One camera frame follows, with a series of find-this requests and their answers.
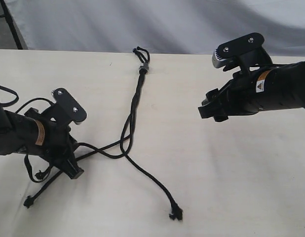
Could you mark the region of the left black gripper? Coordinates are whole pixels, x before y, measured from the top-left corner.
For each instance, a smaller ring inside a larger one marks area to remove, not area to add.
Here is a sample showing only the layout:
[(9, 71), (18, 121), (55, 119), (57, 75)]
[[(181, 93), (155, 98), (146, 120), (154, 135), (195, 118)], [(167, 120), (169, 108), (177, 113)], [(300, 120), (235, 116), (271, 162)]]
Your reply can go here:
[(73, 116), (61, 107), (48, 107), (41, 113), (30, 108), (25, 116), (35, 122), (34, 141), (26, 145), (28, 154), (60, 168), (72, 180), (79, 178), (84, 170), (74, 155), (77, 141), (70, 135), (69, 127)]

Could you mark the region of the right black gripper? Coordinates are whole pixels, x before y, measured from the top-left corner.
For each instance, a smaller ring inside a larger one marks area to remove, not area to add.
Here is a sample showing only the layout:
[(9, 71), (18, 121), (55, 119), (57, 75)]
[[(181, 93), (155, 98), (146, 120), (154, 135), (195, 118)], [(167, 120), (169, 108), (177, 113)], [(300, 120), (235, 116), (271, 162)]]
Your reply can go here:
[(222, 88), (213, 89), (206, 93), (205, 99), (198, 107), (202, 119), (213, 117), (215, 122), (228, 120), (230, 116), (248, 116), (257, 113), (257, 109), (250, 109), (251, 98), (255, 94), (255, 86), (259, 70), (232, 74)]

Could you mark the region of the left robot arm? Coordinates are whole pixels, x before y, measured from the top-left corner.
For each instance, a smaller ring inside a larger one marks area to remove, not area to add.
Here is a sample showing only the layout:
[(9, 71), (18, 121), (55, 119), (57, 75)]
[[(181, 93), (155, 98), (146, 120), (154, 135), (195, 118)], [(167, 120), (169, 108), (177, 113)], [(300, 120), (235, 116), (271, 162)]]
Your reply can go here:
[(63, 171), (71, 179), (77, 179), (84, 170), (74, 155), (76, 140), (69, 134), (70, 128), (58, 128), (35, 110), (34, 117), (22, 116), (5, 110), (0, 104), (0, 156), (25, 154), (38, 156)]

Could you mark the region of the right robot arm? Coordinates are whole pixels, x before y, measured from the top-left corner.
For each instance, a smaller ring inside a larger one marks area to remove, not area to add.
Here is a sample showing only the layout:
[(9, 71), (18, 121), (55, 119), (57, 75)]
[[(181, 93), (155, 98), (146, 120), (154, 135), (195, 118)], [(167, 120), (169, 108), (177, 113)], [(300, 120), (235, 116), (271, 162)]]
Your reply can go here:
[(198, 111), (203, 119), (223, 122), (231, 116), (299, 108), (305, 109), (305, 61), (234, 73), (221, 89), (206, 93)]

